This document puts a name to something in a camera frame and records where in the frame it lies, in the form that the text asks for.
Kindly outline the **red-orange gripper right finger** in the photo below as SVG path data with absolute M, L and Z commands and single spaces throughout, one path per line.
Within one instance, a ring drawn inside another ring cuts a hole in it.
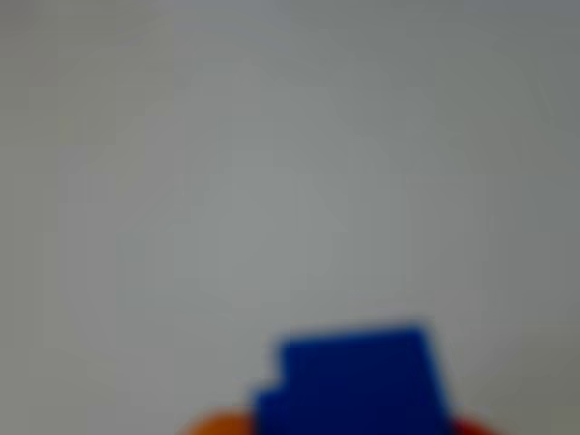
M 466 416 L 454 416 L 450 421 L 453 435 L 498 435 L 492 427 Z

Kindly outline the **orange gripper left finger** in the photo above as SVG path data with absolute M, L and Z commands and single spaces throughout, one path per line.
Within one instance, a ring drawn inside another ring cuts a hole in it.
M 176 432 L 177 435 L 254 435 L 253 414 L 245 410 L 212 411 L 194 418 Z

